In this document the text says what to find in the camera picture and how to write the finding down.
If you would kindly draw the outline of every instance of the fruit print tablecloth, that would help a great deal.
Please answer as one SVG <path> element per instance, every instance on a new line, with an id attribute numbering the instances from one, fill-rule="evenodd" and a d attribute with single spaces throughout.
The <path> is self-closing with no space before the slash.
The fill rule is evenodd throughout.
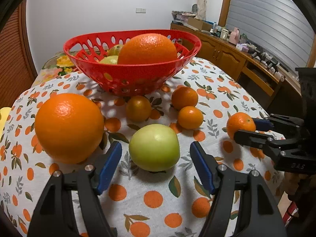
<path id="1" fill-rule="evenodd" d="M 197 108 L 203 112 L 205 122 L 198 130 L 184 130 L 177 124 L 177 112 L 170 104 L 171 94 L 179 85 L 191 86 L 199 94 Z M 200 141 L 206 153 L 213 155 L 218 163 L 240 172 L 257 169 L 277 200 L 282 194 L 283 174 L 273 169 L 271 159 L 261 150 L 237 145 L 225 130 L 227 119 L 237 111 L 257 118 L 268 114 L 240 85 L 209 61 L 194 58 L 160 90 L 147 95 L 152 113 L 146 122 L 139 124 L 125 117 L 128 98 L 104 92 L 78 71 L 25 91 L 7 118 L 0 142 L 0 203 L 23 236 L 50 175 L 56 169 L 64 173 L 81 169 L 102 152 L 98 148 L 81 165 L 70 166 L 56 163 L 43 151 L 34 131 L 36 112 L 49 97 L 64 92 L 84 95 L 100 107 L 105 117 L 102 144 L 105 150 L 113 140 L 122 143 L 123 156 L 111 186 L 100 196 L 105 216 L 116 236 L 198 236 L 213 197 L 201 186 L 189 155 L 189 146 L 195 140 Z M 128 142 L 136 130 L 153 123 L 174 129 L 181 147 L 181 158 L 175 167 L 155 174 L 139 169 L 128 153 Z M 63 138 L 66 142 L 71 134 L 60 133 L 51 138 Z M 282 138 L 278 133 L 270 134 Z M 87 236 L 78 194 L 72 194 L 79 232 Z M 234 231 L 239 197 L 236 191 L 227 236 Z"/>

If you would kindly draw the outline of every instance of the silver bolt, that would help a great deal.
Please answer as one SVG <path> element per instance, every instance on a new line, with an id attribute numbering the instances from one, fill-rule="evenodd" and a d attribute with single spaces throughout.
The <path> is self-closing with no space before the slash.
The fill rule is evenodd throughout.
<path id="1" fill-rule="evenodd" d="M 86 165 L 85 167 L 84 167 L 84 170 L 86 170 L 86 171 L 92 171 L 93 170 L 93 165 Z"/>
<path id="2" fill-rule="evenodd" d="M 227 169 L 227 166 L 224 165 L 224 164 L 220 164 L 220 165 L 218 166 L 218 169 L 221 170 L 221 171 L 225 171 L 225 170 Z"/>
<path id="3" fill-rule="evenodd" d="M 259 172 L 258 172 L 257 170 L 252 170 L 252 171 L 251 171 L 251 174 L 252 174 L 253 176 L 258 176 L 258 175 L 259 175 Z"/>
<path id="4" fill-rule="evenodd" d="M 53 173 L 53 176 L 54 177 L 58 177 L 61 175 L 61 172 L 59 170 L 56 170 L 54 173 Z"/>

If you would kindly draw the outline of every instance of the fruit basket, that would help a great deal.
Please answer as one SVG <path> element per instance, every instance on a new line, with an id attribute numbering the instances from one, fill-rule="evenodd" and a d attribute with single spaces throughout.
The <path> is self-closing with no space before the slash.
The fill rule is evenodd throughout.
<path id="1" fill-rule="evenodd" d="M 168 37 L 176 46 L 178 59 L 156 64 L 111 65 L 100 64 L 107 50 L 116 44 L 125 44 L 134 36 L 158 33 Z M 186 39 L 193 48 L 189 51 L 179 44 Z M 81 47 L 76 55 L 71 49 Z M 144 95 L 159 89 L 170 77 L 177 74 L 198 53 L 200 39 L 190 33 L 178 30 L 136 30 L 91 33 L 73 37 L 64 44 L 64 52 L 71 61 L 88 77 L 97 82 L 102 89 L 118 96 Z"/>

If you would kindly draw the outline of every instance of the pink kettle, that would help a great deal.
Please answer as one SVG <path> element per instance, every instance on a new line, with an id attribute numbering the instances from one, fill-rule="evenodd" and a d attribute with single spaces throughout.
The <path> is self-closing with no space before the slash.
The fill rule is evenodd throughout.
<path id="1" fill-rule="evenodd" d="M 234 28 L 234 31 L 231 32 L 230 37 L 229 37 L 229 42 L 236 45 L 239 42 L 239 29 L 238 28 Z"/>

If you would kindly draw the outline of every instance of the green fruit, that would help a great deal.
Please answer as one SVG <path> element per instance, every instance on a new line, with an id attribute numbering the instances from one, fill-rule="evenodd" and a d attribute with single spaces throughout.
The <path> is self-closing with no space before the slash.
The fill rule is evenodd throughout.
<path id="1" fill-rule="evenodd" d="M 113 55 L 113 56 L 108 56 L 103 58 L 99 63 L 102 64 L 117 64 L 118 63 L 118 56 Z"/>
<path id="2" fill-rule="evenodd" d="M 123 45 L 122 44 L 117 44 L 113 46 L 108 52 L 107 56 L 113 56 L 113 55 L 119 55 L 119 52 L 121 51 Z"/>
<path id="3" fill-rule="evenodd" d="M 160 124 L 140 128 L 132 136 L 129 150 L 137 166 L 152 172 L 167 170 L 180 158 L 176 133 L 170 127 Z"/>

